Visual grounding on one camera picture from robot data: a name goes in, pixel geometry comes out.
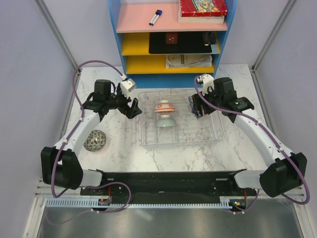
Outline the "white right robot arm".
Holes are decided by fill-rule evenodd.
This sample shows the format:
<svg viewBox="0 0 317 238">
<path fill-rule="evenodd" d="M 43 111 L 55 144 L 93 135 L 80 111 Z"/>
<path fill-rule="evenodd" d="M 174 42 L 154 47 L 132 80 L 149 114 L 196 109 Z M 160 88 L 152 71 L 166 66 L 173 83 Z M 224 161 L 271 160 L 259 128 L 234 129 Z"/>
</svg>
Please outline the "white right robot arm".
<svg viewBox="0 0 317 238">
<path fill-rule="evenodd" d="M 294 153 L 263 124 L 254 105 L 246 97 L 238 97 L 229 77 L 214 79 L 209 74 L 197 76 L 194 86 L 202 86 L 191 97 L 192 113 L 201 118 L 220 111 L 239 127 L 262 156 L 267 168 L 238 170 L 230 174 L 228 192 L 240 194 L 245 188 L 263 190 L 269 197 L 285 196 L 286 192 L 303 186 L 308 203 L 310 191 L 305 180 L 307 158 Z"/>
</svg>

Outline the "pale green bowl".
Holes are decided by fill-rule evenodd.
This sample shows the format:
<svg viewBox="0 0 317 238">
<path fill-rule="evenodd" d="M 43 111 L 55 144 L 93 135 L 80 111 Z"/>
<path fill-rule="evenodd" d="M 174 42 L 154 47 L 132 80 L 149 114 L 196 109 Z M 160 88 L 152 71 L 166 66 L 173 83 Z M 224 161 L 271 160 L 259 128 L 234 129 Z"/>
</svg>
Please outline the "pale green bowl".
<svg viewBox="0 0 317 238">
<path fill-rule="evenodd" d="M 175 127 L 176 121 L 172 115 L 161 115 L 156 121 L 155 127 Z"/>
</svg>

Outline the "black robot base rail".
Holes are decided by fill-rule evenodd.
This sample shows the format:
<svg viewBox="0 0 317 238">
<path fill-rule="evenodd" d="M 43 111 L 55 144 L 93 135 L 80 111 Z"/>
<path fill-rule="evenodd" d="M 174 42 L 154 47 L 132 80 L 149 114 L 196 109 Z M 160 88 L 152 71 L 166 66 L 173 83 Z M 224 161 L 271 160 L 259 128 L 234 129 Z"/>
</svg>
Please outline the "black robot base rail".
<svg viewBox="0 0 317 238">
<path fill-rule="evenodd" d="M 253 188 L 238 188 L 228 181 L 230 171 L 220 172 L 107 172 L 101 184 L 107 188 L 83 188 L 81 195 L 107 196 L 117 203 L 203 203 L 221 197 L 251 198 Z"/>
</svg>

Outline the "blue triangle patterned bowl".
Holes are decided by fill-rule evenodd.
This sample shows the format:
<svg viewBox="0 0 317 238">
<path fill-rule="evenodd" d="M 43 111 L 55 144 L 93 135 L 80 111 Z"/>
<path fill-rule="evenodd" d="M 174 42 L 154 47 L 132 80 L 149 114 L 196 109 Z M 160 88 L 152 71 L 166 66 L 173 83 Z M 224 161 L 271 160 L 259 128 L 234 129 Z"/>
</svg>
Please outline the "blue triangle patterned bowl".
<svg viewBox="0 0 317 238">
<path fill-rule="evenodd" d="M 193 99 L 191 96 L 188 97 L 188 101 L 189 101 L 189 106 L 190 106 L 190 111 L 191 113 L 197 118 L 199 119 L 199 115 L 197 114 L 197 112 L 195 112 L 194 110 L 194 103 L 193 103 Z"/>
</svg>

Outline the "orange floral patterned bowl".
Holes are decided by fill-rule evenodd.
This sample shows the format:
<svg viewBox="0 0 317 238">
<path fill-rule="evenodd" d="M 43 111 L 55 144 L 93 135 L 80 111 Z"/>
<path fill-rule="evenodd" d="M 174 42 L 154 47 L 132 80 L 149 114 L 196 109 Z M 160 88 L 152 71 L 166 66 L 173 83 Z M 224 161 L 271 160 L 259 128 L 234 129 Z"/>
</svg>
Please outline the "orange floral patterned bowl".
<svg viewBox="0 0 317 238">
<path fill-rule="evenodd" d="M 174 105 L 169 100 L 159 101 L 154 110 L 154 112 L 158 114 L 169 114 L 175 111 Z"/>
</svg>

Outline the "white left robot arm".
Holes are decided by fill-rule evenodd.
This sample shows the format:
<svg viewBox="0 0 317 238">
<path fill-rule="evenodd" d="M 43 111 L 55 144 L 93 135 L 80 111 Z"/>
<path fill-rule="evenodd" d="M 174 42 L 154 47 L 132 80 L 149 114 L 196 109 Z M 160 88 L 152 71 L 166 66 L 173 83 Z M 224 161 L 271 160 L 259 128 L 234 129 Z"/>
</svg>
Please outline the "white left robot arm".
<svg viewBox="0 0 317 238">
<path fill-rule="evenodd" d="M 75 190 L 91 186 L 92 190 L 103 195 L 109 184 L 102 179 L 102 172 L 82 169 L 78 155 L 85 141 L 95 127 L 110 110 L 119 110 L 128 119 L 141 114 L 138 100 L 129 94 L 136 88 L 132 79 L 118 84 L 112 92 L 113 83 L 109 80 L 95 81 L 94 91 L 83 103 L 83 111 L 74 128 L 53 147 L 41 151 L 42 178 L 45 184 Z"/>
</svg>

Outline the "grey mosaic patterned bowl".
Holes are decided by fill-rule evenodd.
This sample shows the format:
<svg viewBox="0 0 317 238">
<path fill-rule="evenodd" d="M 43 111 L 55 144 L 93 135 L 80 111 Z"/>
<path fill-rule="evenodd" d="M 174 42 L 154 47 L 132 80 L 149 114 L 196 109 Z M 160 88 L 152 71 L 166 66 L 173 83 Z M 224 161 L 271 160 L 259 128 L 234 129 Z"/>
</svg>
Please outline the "grey mosaic patterned bowl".
<svg viewBox="0 0 317 238">
<path fill-rule="evenodd" d="M 104 147 L 106 144 L 106 134 L 101 130 L 93 130 L 84 142 L 84 148 L 87 151 L 95 152 Z"/>
</svg>

